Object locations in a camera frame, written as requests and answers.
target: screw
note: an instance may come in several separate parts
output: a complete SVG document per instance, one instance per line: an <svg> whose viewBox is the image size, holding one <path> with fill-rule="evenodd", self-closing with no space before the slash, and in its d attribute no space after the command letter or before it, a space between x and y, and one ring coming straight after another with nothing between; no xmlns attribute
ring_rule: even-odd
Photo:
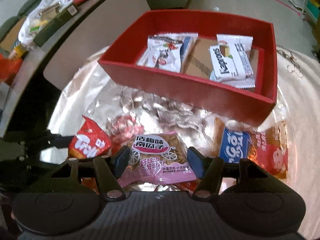
<svg viewBox="0 0 320 240"><path fill-rule="evenodd" d="M200 198L206 198L211 196L211 193L207 190L198 190L196 191L195 194L197 197L200 197Z"/></svg>
<svg viewBox="0 0 320 240"><path fill-rule="evenodd" d="M107 196L110 198L119 198L122 196L122 192L120 190L110 190Z"/></svg>

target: cardboard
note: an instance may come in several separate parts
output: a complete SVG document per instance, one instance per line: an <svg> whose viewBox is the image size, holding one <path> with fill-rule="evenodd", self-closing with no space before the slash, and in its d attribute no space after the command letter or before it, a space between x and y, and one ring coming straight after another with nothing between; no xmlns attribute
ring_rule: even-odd
<svg viewBox="0 0 320 240"><path fill-rule="evenodd" d="M198 38L196 44L191 50L188 59L183 66L183 74L209 79L213 70L211 56L209 52L210 46L217 45L216 40ZM257 75L259 51L252 49L249 62L252 67L254 78Z"/></svg>

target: red box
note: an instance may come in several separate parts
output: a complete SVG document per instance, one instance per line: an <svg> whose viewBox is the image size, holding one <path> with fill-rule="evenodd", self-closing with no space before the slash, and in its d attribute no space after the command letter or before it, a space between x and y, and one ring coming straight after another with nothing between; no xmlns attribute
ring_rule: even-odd
<svg viewBox="0 0 320 240"><path fill-rule="evenodd" d="M259 60L256 89L249 92L218 82L165 70L136 66L148 35L196 32L253 36ZM110 46L100 65L118 84L206 108L214 113L260 125L276 104L277 58L272 23L240 15L192 10L148 11Z"/></svg>

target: plastic bag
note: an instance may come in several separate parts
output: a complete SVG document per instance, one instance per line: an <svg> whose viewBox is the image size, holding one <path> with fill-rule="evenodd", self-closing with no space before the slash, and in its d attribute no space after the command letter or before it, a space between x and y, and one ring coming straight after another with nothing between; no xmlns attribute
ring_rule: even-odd
<svg viewBox="0 0 320 240"><path fill-rule="evenodd" d="M105 153L111 146L109 136L96 122L83 116L85 122L69 144L68 155L79 159L93 158Z"/></svg>
<svg viewBox="0 0 320 240"><path fill-rule="evenodd" d="M68 0L42 0L40 4L37 6L37 8L34 9L28 15L18 35L19 41L25 48L33 47L32 41L33 41L34 35L31 34L30 28L33 25L33 21L37 18L38 13L43 9L48 8L58 2L60 2L61 5L63 6L63 4L65 4L67 1Z"/></svg>
<svg viewBox="0 0 320 240"><path fill-rule="evenodd" d="M131 155L121 187L138 180L166 185L196 179L176 133L137 135L127 145Z"/></svg>
<svg viewBox="0 0 320 240"><path fill-rule="evenodd" d="M259 133L254 130L231 131L216 118L211 155L228 163L248 158L277 178L285 179L288 171L286 137L285 121Z"/></svg>

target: barcode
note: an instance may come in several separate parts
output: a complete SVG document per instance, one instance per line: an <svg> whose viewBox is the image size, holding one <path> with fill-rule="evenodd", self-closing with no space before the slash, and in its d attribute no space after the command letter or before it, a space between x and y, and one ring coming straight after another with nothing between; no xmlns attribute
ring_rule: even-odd
<svg viewBox="0 0 320 240"><path fill-rule="evenodd" d="M76 9L73 5L71 5L71 6L68 8L68 12L73 16L73 15L75 15L78 11L77 11L77 9Z"/></svg>

